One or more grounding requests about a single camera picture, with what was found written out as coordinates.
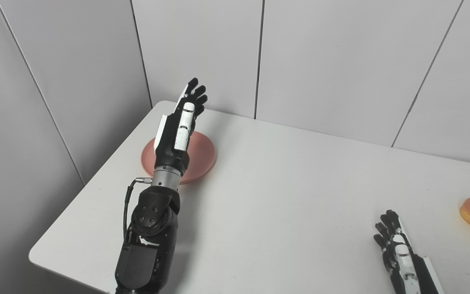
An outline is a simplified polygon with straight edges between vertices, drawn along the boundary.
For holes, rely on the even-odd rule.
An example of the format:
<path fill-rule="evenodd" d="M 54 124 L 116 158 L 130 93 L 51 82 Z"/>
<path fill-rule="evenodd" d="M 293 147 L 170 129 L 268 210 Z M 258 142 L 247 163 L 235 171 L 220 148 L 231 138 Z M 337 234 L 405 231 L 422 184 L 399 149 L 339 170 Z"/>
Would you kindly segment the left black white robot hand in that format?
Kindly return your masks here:
<path fill-rule="evenodd" d="M 175 110 L 162 116 L 154 152 L 155 167 L 166 166 L 184 175 L 190 164 L 188 146 L 195 130 L 196 119 L 204 110 L 208 100 L 206 87 L 199 85 L 198 78 L 192 78 L 181 93 Z"/>

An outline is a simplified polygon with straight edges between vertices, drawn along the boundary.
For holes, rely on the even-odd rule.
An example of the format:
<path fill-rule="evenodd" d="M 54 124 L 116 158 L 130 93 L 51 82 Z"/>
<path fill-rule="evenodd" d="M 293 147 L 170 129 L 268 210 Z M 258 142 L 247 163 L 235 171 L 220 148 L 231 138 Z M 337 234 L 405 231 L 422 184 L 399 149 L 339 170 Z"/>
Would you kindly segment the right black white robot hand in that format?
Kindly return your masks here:
<path fill-rule="evenodd" d="M 444 294 L 429 257 L 414 252 L 399 215 L 386 210 L 373 236 L 382 251 L 384 267 L 396 294 Z"/>

